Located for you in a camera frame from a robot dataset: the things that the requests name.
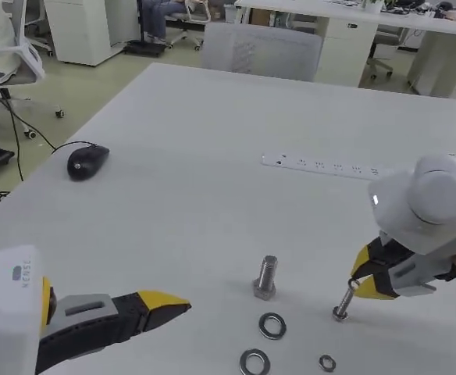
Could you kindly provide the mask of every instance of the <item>chair wheel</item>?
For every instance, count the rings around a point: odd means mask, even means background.
[[[37,137],[37,133],[35,131],[29,130],[29,131],[24,131],[25,137],[28,139],[35,139]]]

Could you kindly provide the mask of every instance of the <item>washer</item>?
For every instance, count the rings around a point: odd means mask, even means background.
[[[262,371],[261,373],[252,373],[247,368],[247,360],[251,357],[258,357],[262,360]],[[246,350],[240,357],[240,371],[243,375],[268,375],[269,373],[269,358],[262,350],[259,349],[249,349]]]
[[[266,327],[266,320],[276,320],[279,325],[280,325],[280,331],[278,334],[272,334],[269,332]],[[262,314],[261,317],[259,318],[259,330],[263,334],[265,338],[269,338],[270,340],[279,340],[281,339],[285,333],[287,332],[287,325],[285,324],[285,320],[283,320],[283,317],[278,315],[275,312],[267,312],[266,314]]]
[[[326,373],[333,373],[336,369],[336,361],[328,354],[324,354],[320,357],[319,365]]]

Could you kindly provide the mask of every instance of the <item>bolt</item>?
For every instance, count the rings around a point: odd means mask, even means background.
[[[275,256],[265,256],[261,264],[259,277],[252,282],[255,297],[268,301],[275,295],[274,280],[277,264],[278,261]]]
[[[355,279],[350,279],[347,282],[346,294],[344,295],[340,304],[338,306],[334,307],[332,310],[332,316],[338,322],[342,322],[343,320],[345,320],[347,318],[346,310],[347,310],[348,306],[350,305],[351,300],[353,299],[354,291],[355,291],[355,287],[353,287],[353,283],[355,283],[357,287],[358,287],[358,285],[360,285]]]

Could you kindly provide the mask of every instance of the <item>power outlet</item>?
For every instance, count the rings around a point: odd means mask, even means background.
[[[393,172],[393,170],[371,166],[348,165],[342,162],[327,162],[303,156],[297,157],[286,152],[265,153],[262,156],[261,163],[265,166],[277,166],[280,168],[304,170],[306,172],[331,174],[361,180],[377,180]]]

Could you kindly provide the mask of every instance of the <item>bolt thread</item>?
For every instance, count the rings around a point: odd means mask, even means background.
[[[273,255],[267,255],[261,265],[261,272],[259,273],[258,288],[263,291],[271,291],[273,287],[273,281],[275,280],[276,257]]]
[[[343,316],[346,313],[347,307],[350,305],[351,301],[353,300],[354,296],[354,287],[352,283],[355,282],[358,285],[356,280],[350,280],[347,283],[347,291],[344,295],[343,299],[341,300],[340,304],[337,306],[337,315]]]
[[[340,304],[337,306],[338,316],[342,316],[346,313],[347,307],[350,305],[351,300],[353,299],[353,294],[353,289],[349,287]]]

